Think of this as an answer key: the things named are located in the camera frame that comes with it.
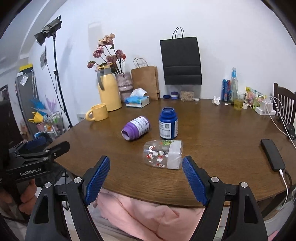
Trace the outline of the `person's left hand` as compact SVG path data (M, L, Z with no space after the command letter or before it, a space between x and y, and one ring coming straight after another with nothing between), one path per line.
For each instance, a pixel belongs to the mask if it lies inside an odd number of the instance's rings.
M35 195L36 192L37 192L36 182L35 182L35 179L32 179L29 182L29 185L26 188L26 190L21 195L21 202L22 203L19 205L20 212L23 212L27 215L32 214L32 211L34 209L34 205L37 200L37 197ZM8 192L1 189L1 201L3 201L6 204L12 204L13 198L10 194L8 194Z

